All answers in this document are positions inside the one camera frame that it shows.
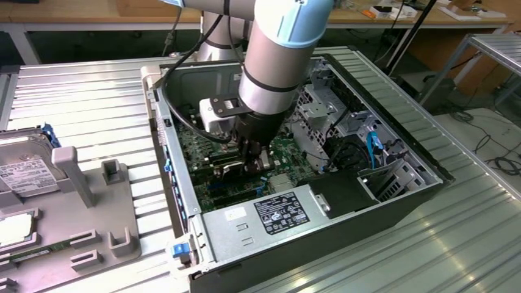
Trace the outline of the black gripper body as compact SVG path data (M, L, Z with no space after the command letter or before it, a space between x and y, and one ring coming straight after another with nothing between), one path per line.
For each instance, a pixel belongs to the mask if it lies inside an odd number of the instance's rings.
M237 141L268 146L277 135L284 119L285 114L282 112L273 115L257 112L240 114L236 117L234 125Z

